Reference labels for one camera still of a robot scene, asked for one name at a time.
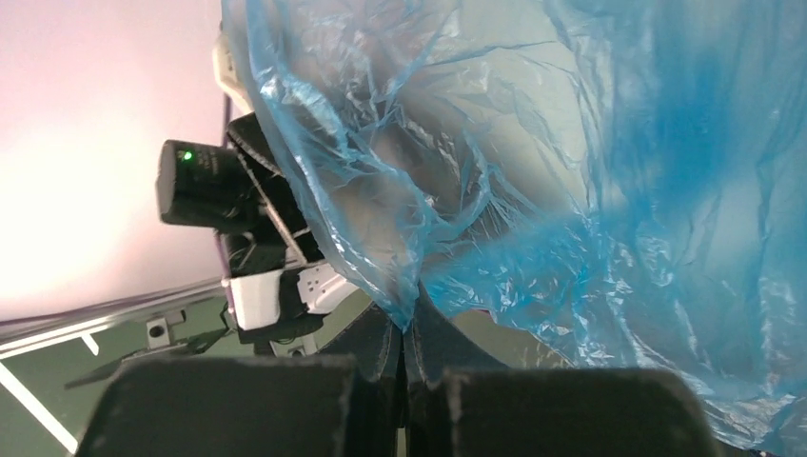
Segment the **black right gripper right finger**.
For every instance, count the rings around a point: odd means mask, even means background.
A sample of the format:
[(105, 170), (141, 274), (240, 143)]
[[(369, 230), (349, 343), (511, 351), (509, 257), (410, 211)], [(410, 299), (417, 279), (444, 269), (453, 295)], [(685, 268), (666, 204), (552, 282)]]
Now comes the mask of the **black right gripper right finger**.
[(642, 368), (512, 368), (426, 292), (403, 334), (411, 456), (719, 456), (698, 399)]

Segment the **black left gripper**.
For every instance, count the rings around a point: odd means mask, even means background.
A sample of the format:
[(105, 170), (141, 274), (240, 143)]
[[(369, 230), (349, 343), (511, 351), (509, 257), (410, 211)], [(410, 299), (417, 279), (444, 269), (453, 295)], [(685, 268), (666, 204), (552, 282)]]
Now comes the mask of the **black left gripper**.
[(213, 229), (235, 278), (324, 260), (253, 113), (226, 127), (228, 144), (167, 140), (156, 196), (160, 219)]

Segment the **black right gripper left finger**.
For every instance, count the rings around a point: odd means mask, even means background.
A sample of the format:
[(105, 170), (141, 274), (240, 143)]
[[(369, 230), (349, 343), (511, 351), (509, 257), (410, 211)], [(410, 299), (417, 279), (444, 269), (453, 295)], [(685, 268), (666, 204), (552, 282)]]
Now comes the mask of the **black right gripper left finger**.
[(391, 456), (401, 332), (370, 307), (311, 356), (151, 359), (110, 381), (81, 456)]

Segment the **blue plastic trash bag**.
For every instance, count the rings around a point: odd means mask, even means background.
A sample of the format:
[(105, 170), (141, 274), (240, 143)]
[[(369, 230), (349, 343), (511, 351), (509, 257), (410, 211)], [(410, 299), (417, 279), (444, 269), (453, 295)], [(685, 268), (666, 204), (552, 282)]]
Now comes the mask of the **blue plastic trash bag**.
[(225, 1), (325, 259), (806, 452), (802, 1)]

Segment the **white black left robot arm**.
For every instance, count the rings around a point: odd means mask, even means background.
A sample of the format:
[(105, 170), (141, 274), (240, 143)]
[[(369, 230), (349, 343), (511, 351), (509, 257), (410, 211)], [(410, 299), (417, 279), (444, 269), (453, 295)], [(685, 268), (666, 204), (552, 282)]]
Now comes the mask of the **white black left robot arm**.
[(212, 65), (226, 108), (242, 116), (225, 119), (219, 145), (163, 144), (160, 219), (213, 229), (226, 310), (242, 342), (303, 337), (358, 288), (325, 261), (270, 151), (224, 33), (214, 43)]

